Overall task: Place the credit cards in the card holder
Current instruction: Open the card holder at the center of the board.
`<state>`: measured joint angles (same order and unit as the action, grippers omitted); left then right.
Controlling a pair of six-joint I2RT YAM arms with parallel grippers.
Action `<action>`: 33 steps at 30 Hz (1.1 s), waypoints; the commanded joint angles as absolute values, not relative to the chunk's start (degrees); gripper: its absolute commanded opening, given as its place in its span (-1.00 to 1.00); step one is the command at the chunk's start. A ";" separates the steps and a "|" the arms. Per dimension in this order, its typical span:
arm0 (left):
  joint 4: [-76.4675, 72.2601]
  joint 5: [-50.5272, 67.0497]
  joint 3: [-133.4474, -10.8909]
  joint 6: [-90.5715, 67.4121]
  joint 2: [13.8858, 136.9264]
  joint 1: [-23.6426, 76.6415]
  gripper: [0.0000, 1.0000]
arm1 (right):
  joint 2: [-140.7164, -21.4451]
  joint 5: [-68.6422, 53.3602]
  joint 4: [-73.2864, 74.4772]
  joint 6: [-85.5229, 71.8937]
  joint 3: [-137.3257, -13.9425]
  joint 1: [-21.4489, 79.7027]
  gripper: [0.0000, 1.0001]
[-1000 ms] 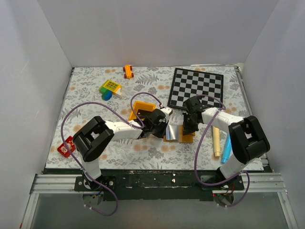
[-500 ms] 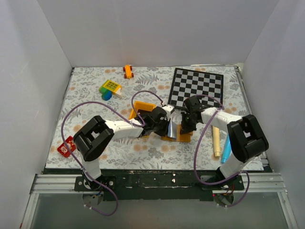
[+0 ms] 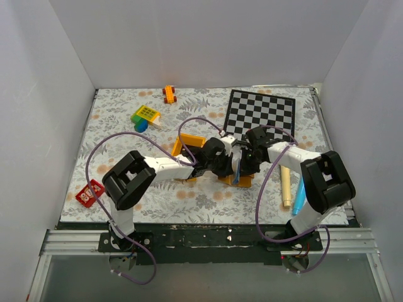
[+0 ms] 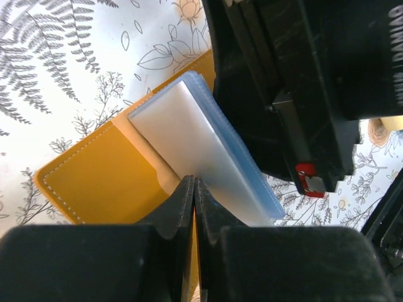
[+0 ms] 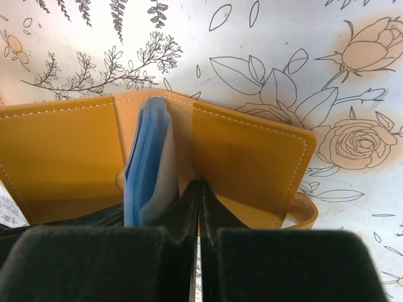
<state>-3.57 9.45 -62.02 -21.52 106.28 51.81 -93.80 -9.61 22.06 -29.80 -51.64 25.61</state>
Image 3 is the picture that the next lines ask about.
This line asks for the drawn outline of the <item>dark credit card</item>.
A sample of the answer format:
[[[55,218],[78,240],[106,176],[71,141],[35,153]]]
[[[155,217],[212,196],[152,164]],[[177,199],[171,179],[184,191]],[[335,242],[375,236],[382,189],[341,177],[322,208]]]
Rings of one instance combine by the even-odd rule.
[[[241,169],[241,159],[242,159],[242,150],[238,150],[234,152],[232,168],[233,168],[233,179],[232,185],[238,185],[240,178],[240,169]]]

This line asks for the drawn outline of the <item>tan leather card holder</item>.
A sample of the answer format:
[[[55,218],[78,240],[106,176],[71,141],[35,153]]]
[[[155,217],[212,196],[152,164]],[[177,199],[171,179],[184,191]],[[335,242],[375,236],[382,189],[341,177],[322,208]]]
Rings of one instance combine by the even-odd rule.
[[[241,188],[250,188],[252,185],[252,181],[254,179],[254,174],[239,176],[230,175],[226,177],[218,177],[218,180],[228,186],[232,187],[241,187]]]

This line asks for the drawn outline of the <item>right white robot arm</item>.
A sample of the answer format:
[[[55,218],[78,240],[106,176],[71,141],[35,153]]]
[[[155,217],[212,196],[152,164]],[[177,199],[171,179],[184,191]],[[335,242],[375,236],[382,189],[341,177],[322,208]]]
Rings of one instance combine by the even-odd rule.
[[[255,222],[258,233],[272,243],[286,243],[292,250],[301,249],[308,242],[308,234],[337,207],[344,205],[356,196],[356,189],[341,160],[335,151],[311,152],[291,142],[272,139],[267,126],[258,126],[246,132],[249,146],[242,151],[240,171],[254,174],[263,162],[271,164],[258,193]],[[284,166],[300,174],[307,201],[302,209],[287,222],[285,231],[275,238],[267,237],[259,226],[259,207],[270,174],[276,166]]]

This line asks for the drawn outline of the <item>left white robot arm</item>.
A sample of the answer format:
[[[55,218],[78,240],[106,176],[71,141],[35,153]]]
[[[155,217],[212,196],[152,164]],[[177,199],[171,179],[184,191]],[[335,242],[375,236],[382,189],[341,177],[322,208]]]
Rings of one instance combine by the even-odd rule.
[[[206,171],[219,177],[231,175],[232,147],[236,142],[235,137],[227,135],[211,138],[202,147],[190,147],[196,159],[194,166],[189,165],[191,157],[188,152],[173,158],[146,157],[138,151],[124,156],[102,179],[105,193],[111,198],[112,244],[122,252],[133,247],[133,207],[150,185],[171,179],[194,179]]]

